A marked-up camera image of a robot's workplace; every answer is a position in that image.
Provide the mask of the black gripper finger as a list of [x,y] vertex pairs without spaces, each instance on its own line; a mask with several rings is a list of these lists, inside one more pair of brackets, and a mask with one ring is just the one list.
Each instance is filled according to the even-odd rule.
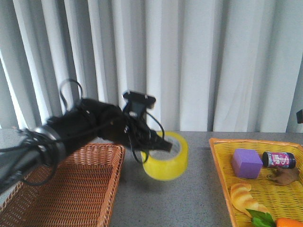
[[162,131],[151,130],[150,140],[148,142],[149,150],[161,150],[170,152],[172,143],[165,140],[165,133]]

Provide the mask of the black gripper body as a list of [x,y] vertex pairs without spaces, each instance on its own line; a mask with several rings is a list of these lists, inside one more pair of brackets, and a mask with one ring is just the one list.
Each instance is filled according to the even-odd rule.
[[134,118],[120,107],[93,99],[82,99],[81,107],[96,117],[97,136],[134,149],[148,149],[151,130],[144,118]]

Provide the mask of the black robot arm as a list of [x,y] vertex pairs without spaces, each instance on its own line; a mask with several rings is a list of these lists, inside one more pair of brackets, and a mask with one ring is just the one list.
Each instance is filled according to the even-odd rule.
[[118,106],[82,99],[60,117],[50,118],[34,130],[18,131],[21,142],[0,150],[0,191],[19,181],[31,186],[46,183],[52,175],[34,183],[25,177],[40,166],[55,172],[59,163],[96,137],[123,145],[132,151],[169,152],[172,144],[151,130],[145,120],[123,112]]

